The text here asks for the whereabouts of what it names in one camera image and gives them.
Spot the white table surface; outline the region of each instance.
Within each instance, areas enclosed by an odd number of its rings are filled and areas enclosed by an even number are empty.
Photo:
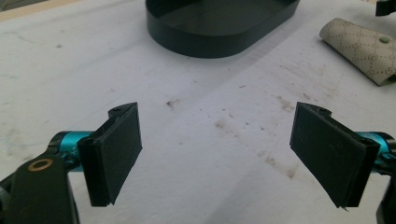
[[[296,102],[354,131],[396,136],[396,86],[377,87],[318,36],[342,18],[396,36],[396,15],[360,0],[302,0],[232,57],[182,56],[151,39],[143,0],[82,0],[0,23],[0,178],[59,131],[95,130],[139,103],[143,150],[116,204],[92,208],[70,174],[81,223],[376,223],[389,178],[337,209],[290,149]]]

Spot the black metal part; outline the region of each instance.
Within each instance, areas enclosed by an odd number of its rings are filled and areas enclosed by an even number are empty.
[[[373,168],[381,175],[392,175],[396,171],[396,157],[391,153],[380,153]]]
[[[380,145],[315,105],[297,103],[290,146],[339,207],[359,205]]]
[[[142,149],[137,103],[115,107],[108,115],[96,132],[78,141],[92,206],[116,201]]]
[[[69,132],[60,132],[43,154],[0,181],[0,224],[79,223],[67,178],[80,165],[79,159],[92,205],[115,202],[142,146],[137,103],[113,108],[108,115],[89,137],[74,136],[81,158],[62,150]]]
[[[62,158],[42,155],[12,176],[12,200],[4,224],[78,223],[78,213]]]
[[[389,153],[396,156],[396,140],[387,133],[376,132],[380,135],[388,145]]]
[[[289,19],[299,0],[147,0],[148,31],[174,52],[234,55]]]
[[[376,2],[375,15],[388,16],[390,13],[396,11],[396,0],[379,0]]]
[[[378,224],[396,223],[396,172],[393,173],[384,199],[376,211],[376,220]]]

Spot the black rubber pad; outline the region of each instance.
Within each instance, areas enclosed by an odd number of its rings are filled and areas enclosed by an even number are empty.
[[[116,201],[142,149],[137,103],[108,111],[96,132],[78,141],[92,206]]]
[[[290,146],[337,207],[356,207],[379,144],[362,138],[315,105],[297,103]]]

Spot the dark stain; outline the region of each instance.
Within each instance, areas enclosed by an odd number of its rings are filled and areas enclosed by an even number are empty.
[[[219,121],[217,121],[217,122],[215,123],[215,127],[218,128],[218,129],[224,129],[225,124],[224,124],[223,121],[219,120]]]
[[[272,157],[269,157],[269,156],[265,159],[265,162],[267,162],[267,163],[270,164],[271,166],[275,166],[275,165],[276,165],[275,159],[272,158]]]
[[[169,108],[171,108],[171,110],[174,110],[175,105],[177,105],[179,102],[180,102],[179,100],[168,101],[166,103],[166,105],[169,106]]]
[[[227,127],[227,124],[222,119],[215,123],[215,127],[220,129],[224,133],[232,135],[234,138],[239,138],[238,132],[236,132],[235,130],[233,130],[230,127]]]
[[[282,109],[287,112],[292,112],[294,110],[294,106],[291,105],[291,102],[283,99],[282,96],[277,96],[277,100],[282,104]]]
[[[265,155],[265,151],[261,151],[257,154],[259,158],[262,158]]]
[[[290,168],[290,169],[286,172],[287,176],[288,176],[290,179],[293,179],[294,176],[296,175],[296,173],[297,173],[297,168],[295,168],[295,169]]]
[[[289,179],[293,179],[297,173],[298,164],[291,167],[286,167],[285,165],[276,163],[276,160],[270,156],[265,159],[265,162],[270,164],[275,170],[279,171],[281,174],[287,176]]]
[[[311,100],[311,97],[310,97],[309,95],[307,95],[307,94],[305,94],[305,93],[303,93],[303,95],[304,95],[304,98],[305,98],[305,99]]]

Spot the black oval object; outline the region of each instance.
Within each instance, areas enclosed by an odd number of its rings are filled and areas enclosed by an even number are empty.
[[[300,0],[147,0],[148,32],[163,47],[197,58],[248,48],[290,18]]]

